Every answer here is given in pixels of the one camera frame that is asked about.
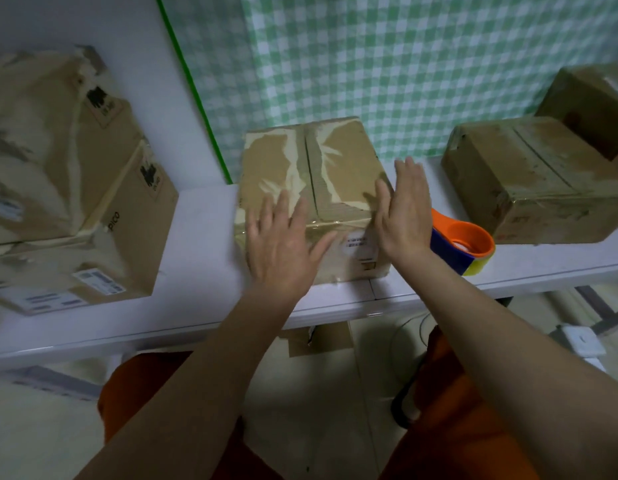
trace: black printed symbol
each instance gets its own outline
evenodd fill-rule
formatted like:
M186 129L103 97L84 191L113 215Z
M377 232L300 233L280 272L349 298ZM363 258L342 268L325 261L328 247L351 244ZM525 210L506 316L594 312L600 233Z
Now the black printed symbol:
M145 182L147 182L147 185L149 185L150 187L153 187L153 180L155 179L155 166L152 164L149 165L149 168L145 168L144 165L142 165L140 167L140 173L143 174L143 177L145 177Z
M94 89L87 92L87 99L92 106L96 109L99 109L105 104L105 98L107 97L107 93L103 91L99 86L96 86Z

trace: forearm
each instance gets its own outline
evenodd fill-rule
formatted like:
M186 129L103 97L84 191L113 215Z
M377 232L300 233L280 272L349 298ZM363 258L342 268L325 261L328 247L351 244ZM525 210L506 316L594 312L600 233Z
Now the forearm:
M249 290L78 478L209 478L258 363L293 307Z
M548 476L618 473L618 383L455 274L430 251L396 267L483 397Z

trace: white table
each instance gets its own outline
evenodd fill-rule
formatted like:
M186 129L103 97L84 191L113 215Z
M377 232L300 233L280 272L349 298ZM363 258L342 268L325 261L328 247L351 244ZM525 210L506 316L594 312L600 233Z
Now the white table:
M394 182L393 166L387 165ZM465 219L439 159L425 161L433 206ZM0 311L0 371L129 353L202 339L240 296L246 282L233 242L236 185L184 191L153 296L25 317ZM493 298L618 280L618 230L598 244L498 246L469 280ZM423 303L394 269L378 280L314 286L288 328L345 321Z

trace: orange pants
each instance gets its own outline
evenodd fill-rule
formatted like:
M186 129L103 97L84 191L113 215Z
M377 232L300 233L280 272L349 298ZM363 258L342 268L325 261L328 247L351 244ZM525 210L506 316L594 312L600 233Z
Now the orange pants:
M188 356L137 355L114 371L98 401L105 443ZM481 398L438 327L429 337L414 399L420 416L391 455L381 480L538 478L502 420ZM242 442L243 429L239 422L212 479L280 480L280 475Z

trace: green strip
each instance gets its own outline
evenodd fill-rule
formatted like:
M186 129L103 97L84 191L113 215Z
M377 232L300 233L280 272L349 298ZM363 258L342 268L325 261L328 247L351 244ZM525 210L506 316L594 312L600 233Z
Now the green strip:
M205 122L205 127L207 128L207 134L209 135L209 139L211 140L211 145L214 147L216 151L216 157L220 162L220 167L223 169L223 173L225 174L225 180L228 184L233 184L233 180L231 179L231 175L229 175L229 170L227 170L227 166L225 165L225 160L223 159L223 155L220 152L220 147L216 141L216 137L214 136L214 132L211 129L211 125L209 124L209 119L207 118L207 113L205 112L205 108L202 106L202 100L200 99L200 95L196 90L196 85L193 82L193 77L191 76L191 72L189 72L189 67L187 66L187 62L185 61L185 56L182 54L182 49L180 48L180 44L178 43L178 39L176 38L176 34L173 31L173 27L171 27L171 23L169 23L169 18L167 17L167 11L164 9L164 5L162 4L162 0L156 0L158 4L158 8L160 9L160 14L162 15L162 20L164 21L164 25L167 27L167 32L169 33L169 38L171 39L171 43L173 44L173 48L176 51L176 55L178 56L178 60L180 60L180 64L182 65L182 70L185 72L185 79L189 84L189 88L191 89L191 93L193 94L193 99L196 101L196 105L200 110L200 114L202 114L202 119Z

